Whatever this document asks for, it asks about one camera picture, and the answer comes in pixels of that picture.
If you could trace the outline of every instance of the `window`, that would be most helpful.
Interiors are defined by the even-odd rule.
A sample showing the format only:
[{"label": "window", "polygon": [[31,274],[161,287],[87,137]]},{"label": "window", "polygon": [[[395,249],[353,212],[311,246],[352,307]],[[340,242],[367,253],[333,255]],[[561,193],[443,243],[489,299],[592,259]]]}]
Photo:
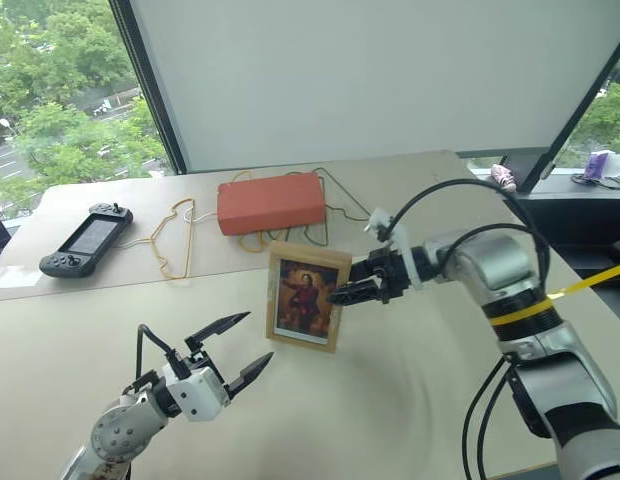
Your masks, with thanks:
[{"label": "window", "polygon": [[590,152],[598,150],[620,153],[620,59],[557,154],[555,164],[581,170]]},{"label": "window", "polygon": [[53,185],[172,173],[108,0],[0,0],[0,217]]}]

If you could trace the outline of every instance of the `painting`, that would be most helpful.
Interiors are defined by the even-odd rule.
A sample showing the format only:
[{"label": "painting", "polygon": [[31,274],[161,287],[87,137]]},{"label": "painting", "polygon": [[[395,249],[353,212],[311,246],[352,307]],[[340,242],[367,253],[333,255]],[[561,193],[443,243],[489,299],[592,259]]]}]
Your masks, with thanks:
[{"label": "painting", "polygon": [[267,336],[334,352],[341,308],[327,299],[347,282],[351,263],[345,253],[272,242]]}]

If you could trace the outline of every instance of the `orange box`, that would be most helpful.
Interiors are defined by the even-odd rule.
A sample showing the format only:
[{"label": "orange box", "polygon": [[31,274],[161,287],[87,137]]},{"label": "orange box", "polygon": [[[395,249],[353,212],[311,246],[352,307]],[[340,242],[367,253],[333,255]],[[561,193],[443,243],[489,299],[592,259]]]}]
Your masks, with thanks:
[{"label": "orange box", "polygon": [[323,222],[326,202],[316,173],[222,183],[217,219],[224,235]]}]

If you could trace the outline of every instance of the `white wall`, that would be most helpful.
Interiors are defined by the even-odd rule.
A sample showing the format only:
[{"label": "white wall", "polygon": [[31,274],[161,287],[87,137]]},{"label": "white wall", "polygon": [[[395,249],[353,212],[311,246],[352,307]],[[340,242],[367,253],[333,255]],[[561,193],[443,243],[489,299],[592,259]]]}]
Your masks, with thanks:
[{"label": "white wall", "polygon": [[547,147],[620,0],[133,0],[191,170]]}]

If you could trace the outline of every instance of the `yellow strap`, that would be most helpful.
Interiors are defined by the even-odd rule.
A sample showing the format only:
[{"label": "yellow strap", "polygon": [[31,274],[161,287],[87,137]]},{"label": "yellow strap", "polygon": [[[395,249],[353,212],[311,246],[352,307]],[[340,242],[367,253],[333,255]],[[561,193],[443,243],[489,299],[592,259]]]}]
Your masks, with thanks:
[{"label": "yellow strap", "polygon": [[561,298],[570,293],[577,292],[582,288],[591,287],[596,285],[597,283],[601,283],[609,278],[616,277],[620,275],[620,265],[609,268],[601,273],[597,273],[591,277],[586,278],[585,280],[581,280],[580,282],[575,283],[574,285],[570,285],[569,287],[562,288],[561,290],[557,290],[556,292],[550,293],[548,295],[551,299]]},{"label": "yellow strap", "polygon": [[506,325],[508,323],[517,322],[532,315],[536,315],[537,313],[541,313],[545,310],[548,310],[549,308],[552,308],[552,300],[564,297],[574,292],[578,292],[583,288],[591,287],[593,285],[596,285],[597,283],[608,280],[609,278],[616,277],[617,275],[620,275],[620,265],[616,265],[612,268],[609,268],[608,270],[588,277],[585,280],[581,280],[574,285],[570,285],[569,287],[562,288],[561,290],[550,293],[545,300],[535,305],[524,308],[522,310],[518,310],[516,312],[509,313],[507,315],[491,318],[490,323],[492,324],[492,326]]},{"label": "yellow strap", "polygon": [[526,307],[522,310],[517,310],[516,312],[508,313],[507,315],[501,315],[500,317],[491,318],[490,323],[493,327],[497,327],[499,325],[517,322],[532,315],[536,315],[537,313],[541,313],[544,310],[548,310],[549,308],[552,308],[552,300],[546,298],[544,301],[536,303],[530,307]]}]

